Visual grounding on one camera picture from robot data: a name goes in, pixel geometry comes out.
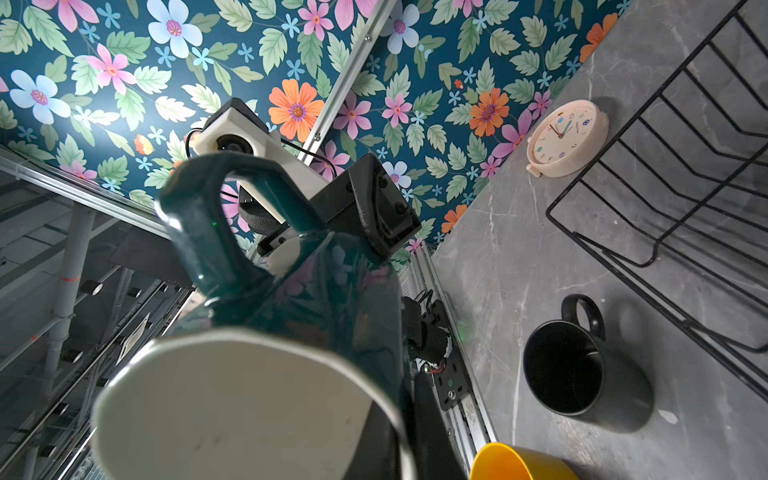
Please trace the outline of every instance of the green mug handle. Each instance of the green mug handle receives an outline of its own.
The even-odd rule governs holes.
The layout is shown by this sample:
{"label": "green mug handle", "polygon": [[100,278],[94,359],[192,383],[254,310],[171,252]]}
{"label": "green mug handle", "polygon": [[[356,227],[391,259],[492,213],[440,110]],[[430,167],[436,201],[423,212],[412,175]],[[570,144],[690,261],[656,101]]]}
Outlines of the green mug handle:
{"label": "green mug handle", "polygon": [[275,161],[221,152],[184,162],[171,175],[156,210],[192,281],[209,299],[237,298],[272,281],[269,272],[243,255],[230,231],[219,199],[227,175],[251,181],[299,235],[326,230]]}

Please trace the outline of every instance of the alarm clock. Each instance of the alarm clock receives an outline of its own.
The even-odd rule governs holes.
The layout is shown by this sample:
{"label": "alarm clock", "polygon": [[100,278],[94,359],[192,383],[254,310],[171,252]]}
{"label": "alarm clock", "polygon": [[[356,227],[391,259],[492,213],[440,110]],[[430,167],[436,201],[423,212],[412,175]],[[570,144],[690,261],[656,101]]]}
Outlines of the alarm clock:
{"label": "alarm clock", "polygon": [[588,164],[608,136],[608,116],[587,100],[563,105],[528,137],[530,174],[563,177]]}

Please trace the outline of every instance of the leaf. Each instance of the leaf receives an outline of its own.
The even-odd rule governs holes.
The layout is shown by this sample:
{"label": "leaf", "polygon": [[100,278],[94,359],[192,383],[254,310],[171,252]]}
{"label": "leaf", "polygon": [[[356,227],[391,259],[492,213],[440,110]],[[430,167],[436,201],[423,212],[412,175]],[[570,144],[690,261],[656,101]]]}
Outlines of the leaf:
{"label": "leaf", "polygon": [[152,161],[159,165],[162,168],[167,168],[168,170],[172,169],[174,167],[174,163],[172,161],[169,161],[167,158],[157,157],[153,158]]}
{"label": "leaf", "polygon": [[0,128],[11,130],[18,126],[18,120],[13,118],[13,110],[8,108],[5,100],[0,100]]}
{"label": "leaf", "polygon": [[426,12],[432,10],[432,6],[435,4],[435,0],[419,0],[416,8],[419,9],[419,14],[424,15]]}
{"label": "leaf", "polygon": [[576,39],[576,34],[569,35],[568,37],[560,37],[547,51],[544,56],[544,65],[547,66],[547,70],[557,70],[563,66],[563,62],[568,59],[571,53],[571,45],[573,45]]}
{"label": "leaf", "polygon": [[64,143],[58,142],[58,148],[56,149],[56,160],[59,165],[72,168],[72,164],[79,163],[85,165],[85,152],[80,150],[78,142],[74,141],[74,138],[67,134]]}
{"label": "leaf", "polygon": [[273,68],[280,66],[280,62],[285,58],[288,51],[288,41],[286,36],[275,28],[265,28],[262,33],[264,36],[259,40],[261,45],[259,47],[259,56],[264,63],[264,73],[269,74]]}
{"label": "leaf", "polygon": [[392,124],[386,122],[384,125],[384,141],[388,149],[392,151],[392,156],[396,157],[402,147],[402,139],[405,134],[402,132],[402,125],[392,128]]}
{"label": "leaf", "polygon": [[158,67],[139,67],[134,72],[136,85],[148,94],[159,94],[168,88],[170,70],[160,70]]}
{"label": "leaf", "polygon": [[94,139],[93,132],[91,132],[91,126],[83,123],[82,121],[76,120],[74,115],[70,116],[69,120],[72,122],[74,131],[81,134],[85,141],[87,141],[92,147],[95,147],[96,140]]}
{"label": "leaf", "polygon": [[506,55],[510,51],[520,48],[520,43],[515,40],[515,36],[509,33],[509,30],[496,28],[491,33],[491,53],[496,55]]}
{"label": "leaf", "polygon": [[449,146],[448,163],[453,170],[461,170],[467,164],[467,156],[464,155],[462,149],[456,147],[453,142],[451,142],[451,145]]}
{"label": "leaf", "polygon": [[389,85],[386,88],[386,96],[395,98],[397,94],[402,94],[403,98],[407,98],[411,89],[411,81],[408,79],[408,76],[409,70],[408,65],[406,65],[389,81]]}
{"label": "leaf", "polygon": [[174,163],[187,159],[187,149],[184,146],[184,141],[176,135],[175,131],[170,131],[168,142],[166,142],[165,146],[168,147],[168,155]]}
{"label": "leaf", "polygon": [[232,75],[219,62],[214,63],[214,76],[224,87],[224,91],[232,95]]}
{"label": "leaf", "polygon": [[422,229],[415,235],[419,240],[424,240],[432,234],[432,230],[435,228],[435,219],[430,218],[422,222]]}
{"label": "leaf", "polygon": [[440,97],[442,97],[442,88],[436,92],[432,92],[432,90],[430,90],[426,93],[423,93],[416,97],[416,99],[413,101],[412,111],[418,111],[428,117],[429,115],[435,113],[437,107],[440,106]]}
{"label": "leaf", "polygon": [[24,25],[32,30],[36,39],[42,41],[51,50],[58,50],[68,57],[74,57],[67,46],[67,38],[61,33],[58,25],[51,20],[49,14],[30,5],[24,10],[23,16]]}
{"label": "leaf", "polygon": [[485,143],[477,135],[469,134],[467,155],[469,155],[469,160],[473,164],[481,164],[488,158],[488,148],[485,147]]}
{"label": "leaf", "polygon": [[547,25],[544,25],[544,20],[534,15],[533,18],[523,17],[520,19],[520,22],[523,24],[525,41],[532,48],[541,47],[547,38]]}
{"label": "leaf", "polygon": [[458,34],[458,62],[462,63],[469,55],[475,53],[480,45],[480,32],[472,23],[473,18],[467,18],[462,23],[462,30]]}
{"label": "leaf", "polygon": [[56,83],[67,81],[67,58],[59,55],[53,63],[45,64],[45,76]]}
{"label": "leaf", "polygon": [[25,141],[9,141],[8,142],[8,148],[16,152],[17,154],[23,155],[25,157],[34,158],[35,160],[40,161],[46,161],[46,160],[53,160],[53,155],[49,154],[45,150],[40,150],[40,148],[35,144],[28,144]]}
{"label": "leaf", "polygon": [[478,71],[478,79],[475,83],[478,95],[484,91],[491,91],[496,86],[496,77],[493,75],[493,68],[491,68],[491,62],[489,58],[485,59],[480,71]]}
{"label": "leaf", "polygon": [[556,98],[560,94],[560,92],[563,91],[563,88],[565,87],[565,85],[568,83],[569,80],[571,80],[571,77],[568,77],[566,75],[550,83],[549,91],[550,91],[551,97]]}
{"label": "leaf", "polygon": [[438,0],[435,4],[435,14],[432,16],[430,25],[448,23],[458,15],[458,8],[453,6],[453,0]]}
{"label": "leaf", "polygon": [[440,77],[440,80],[445,84],[445,88],[450,90],[452,77],[461,75],[462,70],[454,67],[452,63],[441,63],[437,67],[437,74]]}
{"label": "leaf", "polygon": [[221,98],[219,94],[211,90],[208,87],[204,87],[201,84],[196,85],[181,85],[186,91],[191,100],[197,104],[203,111],[209,114],[215,114],[221,108]]}
{"label": "leaf", "polygon": [[[426,168],[412,168],[411,170],[408,170],[406,172],[406,177],[409,177],[411,180],[418,180],[419,177],[421,177],[425,173],[427,173],[427,169]],[[423,188],[423,187],[424,187],[424,185],[422,185],[421,187],[417,187],[413,191],[413,193],[416,194],[416,195],[423,195],[425,192],[421,192],[420,194],[416,193],[420,188]]]}
{"label": "leaf", "polygon": [[451,201],[454,198],[458,198],[467,187],[467,177],[465,175],[454,175],[451,181],[448,182],[448,188],[445,189],[446,200]]}
{"label": "leaf", "polygon": [[441,154],[445,153],[445,129],[442,125],[432,125],[427,129],[427,140],[432,148],[439,151]]}
{"label": "leaf", "polygon": [[248,4],[256,10],[256,16],[262,20],[269,20],[277,15],[277,3],[275,0],[250,0]]}
{"label": "leaf", "polygon": [[523,75],[533,75],[538,71],[540,58],[538,53],[528,50],[522,52],[520,55],[510,58],[509,61],[515,64],[515,70]]}
{"label": "leaf", "polygon": [[581,28],[581,14],[584,13],[584,6],[578,0],[571,3],[571,17],[574,19],[576,28]]}
{"label": "leaf", "polygon": [[126,160],[125,155],[117,160],[113,157],[109,157],[99,164],[96,171],[100,178],[114,180],[116,184],[120,185],[128,178],[128,160]]}
{"label": "leaf", "polygon": [[133,200],[139,205],[142,205],[147,208],[151,208],[154,210],[154,198],[144,190],[131,190],[128,192],[128,198]]}
{"label": "leaf", "polygon": [[203,70],[203,65],[195,65],[194,61],[192,60],[192,55],[187,56],[187,68],[189,68],[190,71],[194,73],[197,81],[205,85],[205,71]]}
{"label": "leaf", "polygon": [[139,63],[147,57],[150,42],[149,37],[137,37],[132,31],[112,32],[107,37],[107,49],[113,56],[123,54],[130,63]]}
{"label": "leaf", "polygon": [[45,148],[53,150],[53,147],[56,146],[56,142],[58,141],[58,132],[54,130],[51,125],[43,124],[43,126],[40,127],[40,133],[45,139]]}
{"label": "leaf", "polygon": [[429,205],[431,208],[442,207],[443,205],[445,205],[445,202],[440,201],[436,198],[428,198],[424,200],[424,203]]}
{"label": "leaf", "polygon": [[485,14],[488,16],[488,25],[500,25],[509,20],[509,15],[515,11],[519,2],[510,0],[491,0],[485,6]]}
{"label": "leaf", "polygon": [[24,25],[7,18],[0,25],[0,53],[20,55],[32,46],[32,37]]}
{"label": "leaf", "polygon": [[317,68],[320,67],[323,58],[323,43],[317,38],[317,35],[299,34],[299,54],[307,73],[312,78],[316,78]]}
{"label": "leaf", "polygon": [[250,67],[247,67],[245,65],[241,67],[235,67],[232,69],[232,71],[235,73],[235,75],[240,77],[240,80],[246,83],[250,83],[254,80],[261,80],[262,78],[264,78],[264,75],[262,75],[258,71],[251,70]]}
{"label": "leaf", "polygon": [[357,74],[355,83],[352,84],[352,91],[363,97],[375,95],[381,90],[384,90],[384,84],[376,78],[376,74],[365,70]]}
{"label": "leaf", "polygon": [[352,45],[353,49],[357,45],[357,39],[360,38],[360,34],[365,27],[366,20],[361,14],[357,14],[357,20],[355,21],[355,24],[352,25],[352,34],[349,36],[349,44]]}
{"label": "leaf", "polygon": [[186,121],[189,117],[194,115],[194,110],[184,107],[182,101],[178,101],[175,98],[169,98],[165,95],[154,101],[154,107],[157,109],[157,113],[160,114],[163,120],[172,121],[174,123]]}
{"label": "leaf", "polygon": [[118,101],[120,116],[126,120],[131,131],[136,130],[144,121],[144,99],[130,88],[125,91],[125,95],[115,92],[114,99]]}
{"label": "leaf", "polygon": [[128,4],[128,10],[131,11],[131,15],[134,18],[139,18],[139,4],[137,0],[125,0],[125,3]]}
{"label": "leaf", "polygon": [[122,135],[115,134],[114,132],[111,132],[109,130],[106,130],[107,135],[109,135],[109,139],[112,140],[112,143],[117,148],[122,148],[125,153],[131,155],[132,157],[135,157],[136,154],[134,153],[134,149],[131,148],[131,146],[128,144],[128,141],[125,140],[125,137]]}
{"label": "leaf", "polygon": [[333,70],[338,72],[344,69],[346,61],[349,60],[349,49],[344,45],[344,40],[339,40],[331,32],[328,32],[328,58]]}
{"label": "leaf", "polygon": [[519,104],[527,104],[536,93],[536,84],[527,78],[518,78],[515,83],[504,87],[504,91]]}
{"label": "leaf", "polygon": [[375,145],[382,143],[384,139],[382,137],[374,137],[371,134],[367,134],[365,137],[358,138],[357,141],[365,145],[366,147],[373,147]]}
{"label": "leaf", "polygon": [[422,214],[422,201],[418,199],[418,197],[413,197],[413,200],[411,200],[411,207],[413,208],[413,213],[416,214],[418,217]]}
{"label": "leaf", "polygon": [[170,178],[170,170],[166,168],[155,168],[148,175],[144,181],[145,187],[155,187],[158,190],[162,190],[165,184],[168,183]]}
{"label": "leaf", "polygon": [[341,148],[344,149],[344,151],[349,154],[349,158],[351,158],[353,161],[357,160],[357,150],[355,149],[355,141],[344,131],[340,131],[341,133]]}
{"label": "leaf", "polygon": [[449,121],[454,125],[466,125],[472,119],[469,114],[472,106],[470,104],[461,104],[453,108],[448,117],[445,117],[445,121]]}
{"label": "leaf", "polygon": [[190,20],[190,23],[200,29],[203,33],[210,33],[210,30],[219,23],[221,17],[215,13],[210,15],[204,15],[202,13],[196,14]]}
{"label": "leaf", "polygon": [[434,178],[443,178],[448,174],[448,164],[439,158],[425,157],[427,162],[427,171]]}
{"label": "leaf", "polygon": [[384,81],[388,81],[392,74],[397,71],[397,55],[389,54],[384,61],[384,66],[386,67],[386,70],[384,70]]}
{"label": "leaf", "polygon": [[61,99],[67,102],[67,105],[69,105],[69,108],[72,110],[74,110],[75,107],[87,107],[93,101],[91,97],[78,97],[73,94],[64,94],[61,96]]}
{"label": "leaf", "polygon": [[465,100],[466,100],[468,103],[470,103],[470,104],[473,104],[473,105],[474,105],[474,104],[476,104],[476,103],[478,102],[478,100],[479,100],[478,92],[477,92],[477,91],[475,91],[475,90],[474,90],[474,89],[472,89],[472,88],[468,88],[468,89],[467,89],[467,91],[466,91],[466,92],[464,92],[464,94],[462,95],[462,97],[464,97],[464,99],[465,99]]}
{"label": "leaf", "polygon": [[431,35],[427,35],[419,41],[416,48],[413,49],[413,61],[416,63],[416,67],[419,72],[419,78],[424,78],[427,68],[427,57],[433,53],[437,47],[445,43],[443,37],[433,38]]}
{"label": "leaf", "polygon": [[253,25],[253,16],[251,16],[250,10],[237,0],[214,0],[214,2],[219,8],[219,15],[227,21],[227,25],[230,27],[235,27],[237,31],[242,33],[248,31],[248,28]]}
{"label": "leaf", "polygon": [[488,185],[488,182],[489,179],[487,177],[475,180],[475,184],[472,186],[472,192],[475,193],[476,197],[480,194],[480,192],[482,192],[482,189],[485,188],[485,185]]}
{"label": "leaf", "polygon": [[424,127],[419,124],[410,124],[406,131],[406,138],[413,154],[418,155],[419,150],[424,146]]}

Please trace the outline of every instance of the yellow mug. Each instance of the yellow mug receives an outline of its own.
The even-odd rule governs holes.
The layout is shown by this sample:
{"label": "yellow mug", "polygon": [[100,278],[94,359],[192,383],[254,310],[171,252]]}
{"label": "yellow mug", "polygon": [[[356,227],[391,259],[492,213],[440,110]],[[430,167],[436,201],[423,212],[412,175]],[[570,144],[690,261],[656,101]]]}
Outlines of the yellow mug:
{"label": "yellow mug", "polygon": [[578,480],[562,460],[546,453],[503,443],[478,452],[469,480]]}

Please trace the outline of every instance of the black mug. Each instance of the black mug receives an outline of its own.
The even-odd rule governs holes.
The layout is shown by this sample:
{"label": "black mug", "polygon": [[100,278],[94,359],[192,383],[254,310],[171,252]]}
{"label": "black mug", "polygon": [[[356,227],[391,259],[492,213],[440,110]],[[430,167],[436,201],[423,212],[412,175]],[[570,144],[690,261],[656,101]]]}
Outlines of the black mug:
{"label": "black mug", "polygon": [[[589,330],[578,324],[576,306]],[[568,295],[562,320],[540,325],[525,344],[523,371],[536,399],[552,412],[603,427],[633,432],[654,410],[654,394],[643,370],[605,342],[600,309],[591,298]]]}

